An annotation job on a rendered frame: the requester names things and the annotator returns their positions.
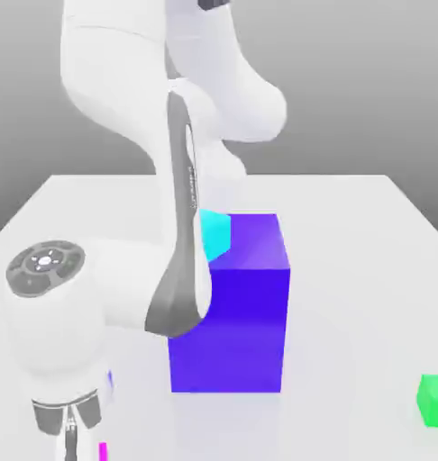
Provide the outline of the large blue box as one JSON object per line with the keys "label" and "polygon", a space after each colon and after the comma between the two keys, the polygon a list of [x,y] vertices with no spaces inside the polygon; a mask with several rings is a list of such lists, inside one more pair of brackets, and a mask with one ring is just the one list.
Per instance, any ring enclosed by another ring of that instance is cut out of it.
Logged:
{"label": "large blue box", "polygon": [[278,216],[234,214],[231,247],[210,264],[204,320],[171,339],[174,393],[278,393],[291,267]]}

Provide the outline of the small green cube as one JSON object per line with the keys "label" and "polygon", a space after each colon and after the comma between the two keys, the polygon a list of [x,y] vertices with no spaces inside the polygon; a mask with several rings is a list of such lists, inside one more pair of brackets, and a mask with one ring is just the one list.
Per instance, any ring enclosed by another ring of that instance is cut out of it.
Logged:
{"label": "small green cube", "polygon": [[416,403],[427,427],[438,428],[438,375],[422,375]]}

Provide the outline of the small cyan cube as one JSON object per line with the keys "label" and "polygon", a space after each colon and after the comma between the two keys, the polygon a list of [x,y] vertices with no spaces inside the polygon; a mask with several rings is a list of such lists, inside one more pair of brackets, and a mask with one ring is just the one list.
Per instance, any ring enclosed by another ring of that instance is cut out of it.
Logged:
{"label": "small cyan cube", "polygon": [[231,217],[226,213],[200,210],[200,222],[205,255],[211,262],[231,247]]}

